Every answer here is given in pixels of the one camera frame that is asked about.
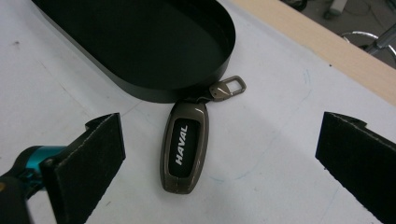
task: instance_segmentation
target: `car key fob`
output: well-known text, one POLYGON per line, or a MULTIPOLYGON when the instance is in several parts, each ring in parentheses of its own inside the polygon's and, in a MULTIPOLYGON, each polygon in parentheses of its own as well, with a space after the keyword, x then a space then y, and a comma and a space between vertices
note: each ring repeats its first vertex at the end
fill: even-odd
POLYGON ((161 154, 161 182, 166 191, 190 193, 204 166, 209 118, 203 103, 177 102, 168 118, 161 154))

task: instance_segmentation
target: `wooden edge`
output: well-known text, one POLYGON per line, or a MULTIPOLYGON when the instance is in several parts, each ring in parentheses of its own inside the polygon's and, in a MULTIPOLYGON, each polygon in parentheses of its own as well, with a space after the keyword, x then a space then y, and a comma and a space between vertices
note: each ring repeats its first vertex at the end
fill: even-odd
POLYGON ((312 50, 385 101, 396 105, 396 69, 348 44, 340 36, 279 0, 231 1, 260 21, 312 50))

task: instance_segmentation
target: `black container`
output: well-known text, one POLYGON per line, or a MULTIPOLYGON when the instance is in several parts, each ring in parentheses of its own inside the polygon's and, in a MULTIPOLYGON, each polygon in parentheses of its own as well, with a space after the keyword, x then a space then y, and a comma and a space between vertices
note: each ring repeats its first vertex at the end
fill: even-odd
POLYGON ((223 75, 233 21, 214 0, 33 0, 131 95, 173 103, 223 75))

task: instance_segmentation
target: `black foam pad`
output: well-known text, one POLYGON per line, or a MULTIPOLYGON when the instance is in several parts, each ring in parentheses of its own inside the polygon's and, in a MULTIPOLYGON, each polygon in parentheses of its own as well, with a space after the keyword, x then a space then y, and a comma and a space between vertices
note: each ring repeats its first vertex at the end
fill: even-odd
POLYGON ((316 157, 380 221, 396 223, 396 145, 365 125, 326 112, 316 157))
POLYGON ((40 163, 58 223, 85 223, 125 159, 120 115, 91 120, 60 154, 40 163))

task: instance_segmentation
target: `white table surface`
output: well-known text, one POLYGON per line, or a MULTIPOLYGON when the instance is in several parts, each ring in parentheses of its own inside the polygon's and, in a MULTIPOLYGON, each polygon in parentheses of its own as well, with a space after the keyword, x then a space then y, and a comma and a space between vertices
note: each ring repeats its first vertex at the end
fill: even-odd
MULTIPOLYGON (((224 77, 242 77, 247 90, 207 105, 204 170, 191 194, 176 195, 159 173, 173 105, 125 93, 31 1, 0 1, 0 174, 24 149, 68 145, 85 122, 120 112, 127 159, 87 223, 379 223, 315 152, 324 111, 364 120, 395 142, 396 107, 220 2, 237 36, 224 77)), ((45 191, 28 204, 35 223, 55 223, 45 191)))

